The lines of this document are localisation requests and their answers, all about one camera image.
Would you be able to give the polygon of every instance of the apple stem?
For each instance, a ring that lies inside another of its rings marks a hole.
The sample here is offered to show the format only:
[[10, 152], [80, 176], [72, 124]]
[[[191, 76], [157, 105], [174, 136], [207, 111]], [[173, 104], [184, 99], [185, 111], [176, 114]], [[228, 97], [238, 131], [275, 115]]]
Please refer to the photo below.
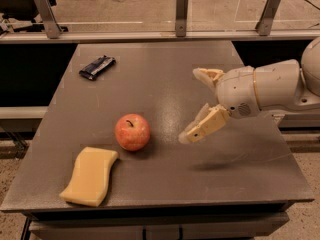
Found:
[[126, 120], [130, 124], [131, 127], [133, 127], [133, 123], [130, 120]]

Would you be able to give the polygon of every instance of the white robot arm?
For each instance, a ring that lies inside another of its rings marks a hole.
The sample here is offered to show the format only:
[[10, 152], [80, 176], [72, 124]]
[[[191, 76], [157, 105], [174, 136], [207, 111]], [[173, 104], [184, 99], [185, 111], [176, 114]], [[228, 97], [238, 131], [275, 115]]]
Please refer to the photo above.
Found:
[[196, 142], [222, 128], [230, 117], [257, 116], [261, 111], [310, 111], [320, 108], [320, 38], [302, 55], [302, 68], [287, 60], [259, 68], [250, 66], [223, 73], [218, 69], [194, 69], [218, 105], [206, 104], [196, 119], [179, 135], [181, 143]]

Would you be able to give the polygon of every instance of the apple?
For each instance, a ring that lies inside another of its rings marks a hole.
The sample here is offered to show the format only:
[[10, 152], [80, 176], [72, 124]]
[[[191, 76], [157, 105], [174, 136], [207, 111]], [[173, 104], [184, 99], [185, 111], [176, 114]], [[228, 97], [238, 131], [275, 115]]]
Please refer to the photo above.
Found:
[[150, 126], [141, 115], [127, 114], [116, 123], [115, 135], [122, 148], [137, 151], [150, 140]]

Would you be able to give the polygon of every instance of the table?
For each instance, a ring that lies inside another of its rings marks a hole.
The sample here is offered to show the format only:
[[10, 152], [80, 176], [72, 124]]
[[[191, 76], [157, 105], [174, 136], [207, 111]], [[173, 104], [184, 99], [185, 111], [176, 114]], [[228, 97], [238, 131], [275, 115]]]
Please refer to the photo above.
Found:
[[[78, 74], [104, 54], [117, 63], [97, 81]], [[313, 200], [271, 116], [231, 120], [193, 145], [178, 141], [200, 108], [214, 105], [192, 69], [242, 65], [229, 41], [78, 45], [1, 210], [28, 216], [43, 239], [270, 234], [288, 221], [290, 205]], [[151, 141], [134, 154], [114, 136], [127, 113], [142, 114], [152, 129]], [[86, 146], [120, 154], [98, 208], [58, 196]]]

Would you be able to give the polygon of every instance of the sponge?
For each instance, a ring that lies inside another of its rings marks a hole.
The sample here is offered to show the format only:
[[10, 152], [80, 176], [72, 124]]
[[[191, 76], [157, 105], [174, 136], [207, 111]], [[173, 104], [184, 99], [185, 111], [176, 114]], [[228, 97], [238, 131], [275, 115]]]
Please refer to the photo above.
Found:
[[98, 207], [108, 192], [110, 170], [117, 158], [116, 151], [84, 148], [68, 186], [59, 196], [67, 202]]

